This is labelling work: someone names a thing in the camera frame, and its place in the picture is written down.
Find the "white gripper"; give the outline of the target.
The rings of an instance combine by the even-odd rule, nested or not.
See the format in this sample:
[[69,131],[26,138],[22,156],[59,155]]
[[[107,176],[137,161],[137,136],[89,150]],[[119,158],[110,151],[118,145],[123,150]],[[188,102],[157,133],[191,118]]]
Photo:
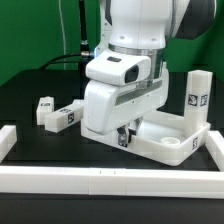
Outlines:
[[84,125],[97,134],[105,135],[116,130],[118,145],[126,147],[131,135],[136,135],[142,116],[163,106],[168,97],[169,72],[162,74],[147,88],[134,84],[118,87],[91,80],[84,95]]

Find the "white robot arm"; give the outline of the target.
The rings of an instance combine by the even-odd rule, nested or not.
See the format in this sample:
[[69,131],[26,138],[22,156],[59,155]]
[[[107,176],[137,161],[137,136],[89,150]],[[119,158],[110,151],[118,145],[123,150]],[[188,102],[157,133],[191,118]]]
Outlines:
[[127,146],[143,116],[167,100],[163,54],[172,37],[195,39],[211,26],[217,0],[107,0],[112,28],[105,50],[86,66],[84,125],[115,133]]

